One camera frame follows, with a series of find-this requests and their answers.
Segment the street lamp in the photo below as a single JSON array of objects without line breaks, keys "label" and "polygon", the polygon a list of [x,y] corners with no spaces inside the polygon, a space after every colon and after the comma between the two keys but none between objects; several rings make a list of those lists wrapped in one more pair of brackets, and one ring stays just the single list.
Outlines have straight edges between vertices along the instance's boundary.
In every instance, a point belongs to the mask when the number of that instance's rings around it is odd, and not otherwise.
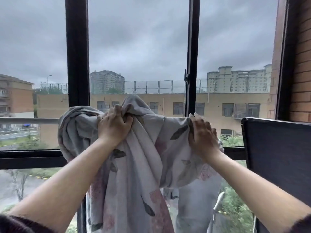
[{"label": "street lamp", "polygon": [[52,76],[52,75],[49,75],[49,76],[47,76],[47,78],[46,78],[47,81],[48,81],[48,93],[49,93],[49,77],[50,77],[50,76]]}]

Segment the sky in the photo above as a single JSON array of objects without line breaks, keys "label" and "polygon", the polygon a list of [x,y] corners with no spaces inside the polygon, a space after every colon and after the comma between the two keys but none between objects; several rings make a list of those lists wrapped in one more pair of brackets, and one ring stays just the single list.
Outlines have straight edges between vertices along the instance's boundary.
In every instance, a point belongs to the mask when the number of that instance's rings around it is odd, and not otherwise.
[{"label": "sky", "polygon": [[[0,74],[67,82],[64,0],[0,0]],[[272,62],[277,0],[201,0],[197,78]],[[90,72],[177,80],[187,66],[189,0],[89,0]]]}]

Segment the sleeve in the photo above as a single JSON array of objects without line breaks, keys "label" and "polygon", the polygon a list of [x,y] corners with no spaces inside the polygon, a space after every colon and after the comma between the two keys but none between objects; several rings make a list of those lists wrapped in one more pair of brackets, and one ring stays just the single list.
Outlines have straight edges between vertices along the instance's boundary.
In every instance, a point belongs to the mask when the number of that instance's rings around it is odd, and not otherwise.
[{"label": "sleeve", "polygon": [[311,232],[311,215],[308,215],[304,219],[296,222],[288,233],[306,233],[306,232]]},{"label": "sleeve", "polygon": [[31,220],[0,215],[0,233],[54,233],[47,227]]}]

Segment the forearm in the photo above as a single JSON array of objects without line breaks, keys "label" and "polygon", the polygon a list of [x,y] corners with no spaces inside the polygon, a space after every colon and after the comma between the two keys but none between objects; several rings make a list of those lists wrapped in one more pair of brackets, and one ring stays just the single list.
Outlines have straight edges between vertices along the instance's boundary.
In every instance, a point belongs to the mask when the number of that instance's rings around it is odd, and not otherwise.
[{"label": "forearm", "polygon": [[311,208],[223,153],[208,163],[237,192],[270,232],[285,232]]},{"label": "forearm", "polygon": [[96,173],[113,148],[108,140],[95,141],[9,214],[41,223],[56,232],[65,232]]}]

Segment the hand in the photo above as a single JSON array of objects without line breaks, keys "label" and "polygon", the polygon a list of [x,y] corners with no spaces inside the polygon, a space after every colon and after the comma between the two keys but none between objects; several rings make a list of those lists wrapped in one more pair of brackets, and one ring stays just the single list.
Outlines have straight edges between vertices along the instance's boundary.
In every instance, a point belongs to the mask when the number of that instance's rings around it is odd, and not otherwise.
[{"label": "hand", "polygon": [[127,136],[133,123],[133,117],[128,116],[124,122],[121,116],[121,105],[115,105],[114,108],[110,108],[108,113],[99,115],[97,121],[98,139],[108,141],[115,147]]},{"label": "hand", "polygon": [[197,113],[194,116],[190,114],[189,118],[193,124],[193,135],[189,133],[189,144],[208,163],[213,156],[220,153],[216,129]]}]

